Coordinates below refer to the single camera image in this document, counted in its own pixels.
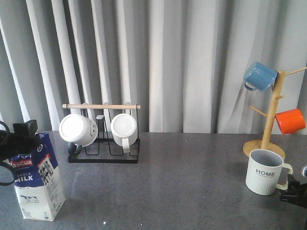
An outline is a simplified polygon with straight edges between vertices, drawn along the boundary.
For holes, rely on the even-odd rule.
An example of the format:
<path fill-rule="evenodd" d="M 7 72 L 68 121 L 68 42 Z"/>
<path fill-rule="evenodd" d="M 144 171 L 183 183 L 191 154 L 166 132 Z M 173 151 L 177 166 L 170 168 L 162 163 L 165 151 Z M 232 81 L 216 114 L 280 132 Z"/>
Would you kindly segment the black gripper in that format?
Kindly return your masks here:
<path fill-rule="evenodd" d="M 306 208 L 307 184 L 301 184 L 291 174 L 288 174 L 287 181 L 287 189 L 280 190 L 280 201 Z"/>
<path fill-rule="evenodd" d="M 1 130 L 0 160 L 4 161 L 19 154 L 29 154 L 40 144 L 41 140 L 39 134 L 34 134 L 33 136 L 23 136 Z"/>

